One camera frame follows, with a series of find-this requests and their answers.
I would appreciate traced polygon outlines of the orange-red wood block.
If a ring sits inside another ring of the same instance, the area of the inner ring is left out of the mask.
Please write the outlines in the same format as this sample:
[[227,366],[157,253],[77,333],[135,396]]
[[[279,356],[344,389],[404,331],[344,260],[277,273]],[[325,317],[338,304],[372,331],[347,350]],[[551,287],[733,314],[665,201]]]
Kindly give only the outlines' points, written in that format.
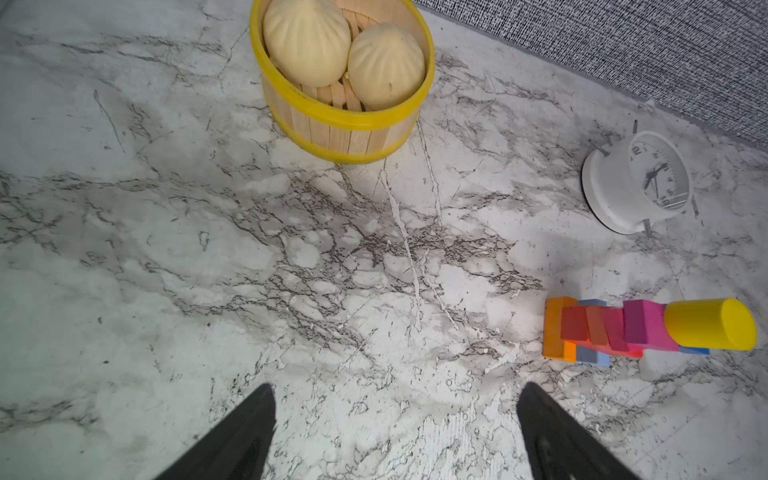
[[621,308],[587,306],[586,318],[593,349],[617,357],[643,357],[643,349],[631,346],[625,338],[624,311]]

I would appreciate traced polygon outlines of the light blue wood block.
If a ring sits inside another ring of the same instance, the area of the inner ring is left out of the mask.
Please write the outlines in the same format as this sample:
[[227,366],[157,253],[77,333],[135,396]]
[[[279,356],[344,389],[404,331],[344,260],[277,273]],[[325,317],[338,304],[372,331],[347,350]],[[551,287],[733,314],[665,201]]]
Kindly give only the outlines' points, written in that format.
[[[602,306],[605,307],[607,303],[599,299],[586,299],[578,302],[579,306]],[[589,349],[587,347],[577,347],[577,361],[584,364],[592,364],[600,367],[608,368],[610,366],[610,356],[596,350]]]

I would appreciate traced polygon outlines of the orange wood bar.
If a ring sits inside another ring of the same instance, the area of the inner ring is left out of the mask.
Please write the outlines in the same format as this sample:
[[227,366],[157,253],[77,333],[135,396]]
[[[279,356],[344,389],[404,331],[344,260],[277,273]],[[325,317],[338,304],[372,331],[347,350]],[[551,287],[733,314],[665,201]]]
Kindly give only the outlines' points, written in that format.
[[575,363],[577,345],[561,337],[562,311],[575,307],[578,301],[572,297],[548,298],[545,305],[542,355],[550,360]]

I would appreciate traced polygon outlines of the magenta wood cube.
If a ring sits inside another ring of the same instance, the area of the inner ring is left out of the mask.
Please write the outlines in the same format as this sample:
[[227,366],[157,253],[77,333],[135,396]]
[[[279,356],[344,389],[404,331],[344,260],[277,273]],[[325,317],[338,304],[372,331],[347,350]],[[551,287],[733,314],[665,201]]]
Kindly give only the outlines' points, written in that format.
[[657,351],[679,350],[664,322],[665,306],[647,300],[623,302],[624,338],[629,345]]

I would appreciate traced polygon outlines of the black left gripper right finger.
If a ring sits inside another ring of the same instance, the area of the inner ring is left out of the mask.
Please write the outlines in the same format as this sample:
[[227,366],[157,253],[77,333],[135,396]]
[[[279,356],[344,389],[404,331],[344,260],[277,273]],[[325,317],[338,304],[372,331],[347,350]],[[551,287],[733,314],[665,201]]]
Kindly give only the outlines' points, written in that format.
[[637,477],[538,384],[525,384],[516,412],[535,479]]

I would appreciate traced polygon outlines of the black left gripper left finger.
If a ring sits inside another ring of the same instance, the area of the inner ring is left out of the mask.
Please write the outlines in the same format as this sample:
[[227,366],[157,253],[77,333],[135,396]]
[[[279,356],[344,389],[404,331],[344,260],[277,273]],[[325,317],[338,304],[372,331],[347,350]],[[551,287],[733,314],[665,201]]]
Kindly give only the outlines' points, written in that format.
[[160,479],[260,479],[276,427],[276,400],[270,384],[260,385]]

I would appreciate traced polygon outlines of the yellow wood cylinder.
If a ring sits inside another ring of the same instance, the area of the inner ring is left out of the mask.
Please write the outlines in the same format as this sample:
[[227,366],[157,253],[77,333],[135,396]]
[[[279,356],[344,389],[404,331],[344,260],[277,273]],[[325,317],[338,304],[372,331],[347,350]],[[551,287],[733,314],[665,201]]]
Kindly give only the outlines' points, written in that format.
[[757,344],[755,320],[736,299],[673,302],[665,307],[664,323],[683,347],[749,351]]

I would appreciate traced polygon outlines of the dark blue wood cube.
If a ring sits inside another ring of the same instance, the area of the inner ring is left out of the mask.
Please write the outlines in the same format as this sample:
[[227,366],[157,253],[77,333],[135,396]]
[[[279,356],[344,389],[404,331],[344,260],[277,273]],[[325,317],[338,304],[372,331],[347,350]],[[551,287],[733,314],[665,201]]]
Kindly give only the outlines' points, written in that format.
[[708,348],[694,348],[694,347],[679,346],[678,351],[680,353],[691,354],[691,355],[709,355],[710,354],[710,349]]

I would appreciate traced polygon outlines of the red wood block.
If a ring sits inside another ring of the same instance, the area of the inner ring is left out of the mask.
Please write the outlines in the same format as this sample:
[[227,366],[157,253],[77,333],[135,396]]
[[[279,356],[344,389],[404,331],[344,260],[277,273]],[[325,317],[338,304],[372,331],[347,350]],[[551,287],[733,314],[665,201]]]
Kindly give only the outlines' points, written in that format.
[[590,341],[586,306],[562,309],[560,335],[563,340],[577,345],[585,345]]

